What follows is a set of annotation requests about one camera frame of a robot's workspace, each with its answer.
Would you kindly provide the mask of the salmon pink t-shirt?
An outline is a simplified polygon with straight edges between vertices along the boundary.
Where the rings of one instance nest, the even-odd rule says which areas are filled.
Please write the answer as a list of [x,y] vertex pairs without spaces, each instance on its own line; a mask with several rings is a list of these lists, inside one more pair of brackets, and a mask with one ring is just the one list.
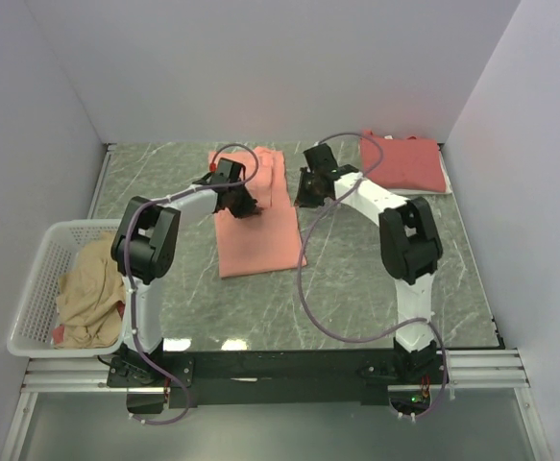
[[299,262],[302,238],[296,208],[288,193],[283,152],[257,146],[252,153],[234,151],[221,158],[236,160],[258,171],[246,184],[257,200],[261,213],[237,219],[227,210],[214,216],[218,250],[219,277],[222,279],[295,269]]

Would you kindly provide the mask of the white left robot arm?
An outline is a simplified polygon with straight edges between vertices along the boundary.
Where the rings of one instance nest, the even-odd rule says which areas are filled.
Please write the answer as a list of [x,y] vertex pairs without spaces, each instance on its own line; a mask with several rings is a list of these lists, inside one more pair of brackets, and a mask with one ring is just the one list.
[[156,199],[136,196],[129,201],[110,254],[127,285],[124,341],[139,352],[130,374],[141,385],[158,383],[164,373],[162,359],[151,353],[162,342],[162,334],[159,303],[149,300],[149,291],[173,264],[180,228],[225,209],[237,219],[258,215],[261,208],[246,188],[258,169],[257,158],[252,167],[220,158],[180,192]]

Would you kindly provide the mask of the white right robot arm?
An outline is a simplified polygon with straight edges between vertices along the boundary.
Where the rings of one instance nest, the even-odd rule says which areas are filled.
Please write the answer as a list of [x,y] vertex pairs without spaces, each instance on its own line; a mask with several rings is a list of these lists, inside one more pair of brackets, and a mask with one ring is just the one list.
[[352,165],[339,165],[328,144],[304,151],[295,204],[323,206],[333,199],[378,227],[380,255],[395,281],[398,328],[393,331],[394,372],[414,383],[427,371],[439,341],[431,328],[432,285],[443,247],[428,202],[407,199],[365,178]]

